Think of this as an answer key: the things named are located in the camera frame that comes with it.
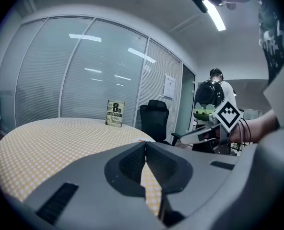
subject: poster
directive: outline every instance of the poster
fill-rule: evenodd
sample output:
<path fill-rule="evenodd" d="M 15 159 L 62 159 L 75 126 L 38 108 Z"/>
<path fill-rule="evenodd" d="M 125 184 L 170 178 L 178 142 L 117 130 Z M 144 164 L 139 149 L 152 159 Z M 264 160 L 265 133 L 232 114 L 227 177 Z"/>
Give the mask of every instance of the poster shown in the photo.
<path fill-rule="evenodd" d="M 173 99 L 174 98 L 174 90 L 175 90 L 175 79 L 166 74 L 163 96 Z"/>
<path fill-rule="evenodd" d="M 122 127 L 125 102 L 108 101 L 106 125 Z"/>

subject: ceiling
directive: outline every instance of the ceiling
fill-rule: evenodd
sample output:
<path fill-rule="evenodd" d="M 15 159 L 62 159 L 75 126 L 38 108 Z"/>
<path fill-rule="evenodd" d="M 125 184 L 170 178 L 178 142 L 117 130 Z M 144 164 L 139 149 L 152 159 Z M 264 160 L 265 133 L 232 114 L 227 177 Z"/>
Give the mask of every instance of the ceiling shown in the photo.
<path fill-rule="evenodd" d="M 161 28 L 193 56 L 230 34 L 258 28 L 258 4 L 253 1 L 238 4 L 235 11 L 218 8 L 226 26 L 221 32 L 191 0 L 20 0 L 15 7 L 25 17 L 42 8 L 70 3 L 97 4 L 132 13 Z"/>

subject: round table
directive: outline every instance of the round table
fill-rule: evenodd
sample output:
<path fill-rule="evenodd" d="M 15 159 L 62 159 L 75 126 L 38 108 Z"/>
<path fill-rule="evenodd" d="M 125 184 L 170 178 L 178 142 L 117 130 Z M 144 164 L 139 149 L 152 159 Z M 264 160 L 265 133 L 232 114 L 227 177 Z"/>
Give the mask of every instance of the round table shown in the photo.
<path fill-rule="evenodd" d="M 105 125 L 105 120 L 53 118 L 25 124 L 0 141 L 0 187 L 20 201 L 49 177 L 87 155 L 153 139 L 142 131 L 123 125 Z M 146 203 L 157 215 L 161 187 L 145 163 L 141 185 Z"/>

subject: doorway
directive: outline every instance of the doorway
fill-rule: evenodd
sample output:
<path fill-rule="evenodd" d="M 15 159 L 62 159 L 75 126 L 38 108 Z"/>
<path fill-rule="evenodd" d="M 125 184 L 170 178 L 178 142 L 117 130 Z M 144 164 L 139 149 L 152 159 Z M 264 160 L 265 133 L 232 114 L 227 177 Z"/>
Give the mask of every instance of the doorway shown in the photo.
<path fill-rule="evenodd" d="M 183 65 L 180 104 L 175 133 L 184 135 L 190 131 L 190 121 L 193 109 L 195 76 Z"/>

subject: ceiling light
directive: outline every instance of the ceiling light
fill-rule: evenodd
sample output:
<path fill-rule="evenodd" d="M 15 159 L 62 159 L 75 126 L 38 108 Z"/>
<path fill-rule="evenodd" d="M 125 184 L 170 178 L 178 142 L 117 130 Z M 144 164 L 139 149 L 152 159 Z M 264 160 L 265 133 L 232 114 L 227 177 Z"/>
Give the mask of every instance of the ceiling light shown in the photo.
<path fill-rule="evenodd" d="M 145 54 L 143 54 L 143 53 L 141 53 L 141 52 L 139 52 L 139 51 L 137 51 L 137 50 L 135 50 L 133 48 L 128 48 L 128 52 L 131 52 L 131 53 L 133 53 L 135 55 L 138 55 L 138 56 L 140 56 L 142 58 L 145 58 L 146 60 L 148 60 L 148 61 L 150 61 L 152 63 L 156 62 L 154 59 L 150 58 L 149 56 L 146 56 Z"/>
<path fill-rule="evenodd" d="M 95 81 L 100 81 L 100 82 L 102 82 L 102 80 L 99 80 L 99 79 L 92 79 L 92 80 L 95 80 Z"/>
<path fill-rule="evenodd" d="M 205 6 L 208 9 L 208 13 L 210 15 L 210 17 L 212 18 L 215 26 L 217 27 L 218 31 L 223 31 L 226 30 L 226 27 L 224 25 L 224 22 L 218 12 L 218 10 L 216 9 L 216 7 L 211 4 L 208 0 L 204 0 L 203 3 L 205 4 Z"/>
<path fill-rule="evenodd" d="M 126 80 L 131 80 L 131 79 L 128 79 L 128 78 L 124 78 L 124 77 L 121 77 L 121 76 L 118 76 L 118 75 L 114 75 L 115 77 L 117 78 L 120 78 L 120 79 L 126 79 Z"/>
<path fill-rule="evenodd" d="M 101 42 L 102 39 L 101 37 L 97 36 L 89 36 L 89 35 L 81 35 L 81 34 L 69 34 L 70 38 L 77 38 L 77 39 L 87 39 L 87 40 L 92 40 L 96 42 Z"/>
<path fill-rule="evenodd" d="M 102 72 L 99 71 L 99 70 L 94 70 L 94 69 L 89 69 L 89 68 L 85 68 L 85 70 L 87 70 L 87 71 L 93 71 L 93 72 L 98 72 L 98 73 L 102 73 Z"/>

